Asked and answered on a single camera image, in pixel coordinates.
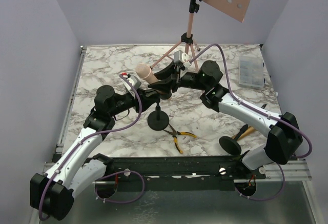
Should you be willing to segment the pink toy microphone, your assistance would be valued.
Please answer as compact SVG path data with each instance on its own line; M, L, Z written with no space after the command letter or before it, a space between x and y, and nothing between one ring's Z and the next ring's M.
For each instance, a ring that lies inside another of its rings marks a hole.
M158 82L158 79L152 72L152 69L146 64L143 64L143 63L138 64L135 68L135 72L139 78L146 81L148 84L153 84L153 83ZM157 89L156 89L156 91L160 94L160 98L164 99L164 100L169 99L172 96L171 92L165 93L165 92L159 91Z

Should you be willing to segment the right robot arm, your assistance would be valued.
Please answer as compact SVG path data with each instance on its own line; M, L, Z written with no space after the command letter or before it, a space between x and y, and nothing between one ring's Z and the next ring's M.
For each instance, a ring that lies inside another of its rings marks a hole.
M200 100L207 108L230 115L266 137L265 145L248 152L236 165L240 178L249 178L259 166L272 162L285 165L291 159L304 139L293 114L280 115L240 99L219 83L223 73L215 61L205 61L198 72L188 71L188 66L189 62L171 62L157 73L147 65L139 66L136 72L161 94L173 93L180 87L202 90Z

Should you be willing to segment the black mic stand front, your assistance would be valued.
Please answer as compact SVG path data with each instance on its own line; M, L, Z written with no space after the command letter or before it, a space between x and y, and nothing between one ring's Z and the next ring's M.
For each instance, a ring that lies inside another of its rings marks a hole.
M236 139L241 134L243 134L248 129L248 127L250 127L248 124L243 125L240 128L239 132L232 137L222 136L219 139L219 144L223 148L223 150L233 156L240 155L241 154L241 146L239 145L239 143Z

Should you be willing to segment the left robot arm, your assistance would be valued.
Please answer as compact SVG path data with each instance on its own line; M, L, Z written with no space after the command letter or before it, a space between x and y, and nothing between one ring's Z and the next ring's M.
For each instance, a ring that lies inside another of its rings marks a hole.
M90 153L109 133L115 132L114 116L134 108L142 113L159 101L153 89L137 89L134 94L115 93L105 85L96 91L95 106L87 117L78 138L66 153L44 174L36 173L30 180L30 205L38 210L42 221L53 217L64 219L75 198L96 179L109 180L114 173L109 158L87 161Z

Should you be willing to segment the gold toy microphone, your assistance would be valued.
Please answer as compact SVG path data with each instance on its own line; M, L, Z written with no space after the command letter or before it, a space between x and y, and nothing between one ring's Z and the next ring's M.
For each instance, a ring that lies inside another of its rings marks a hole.
M254 127L250 126L250 127L248 127L248 129L247 129L243 134L241 134L236 140L240 140L240 139L242 139L242 138L244 138L244 137L246 137L246 136L252 134L252 133L255 132L255 131L256 131L256 129L255 129Z

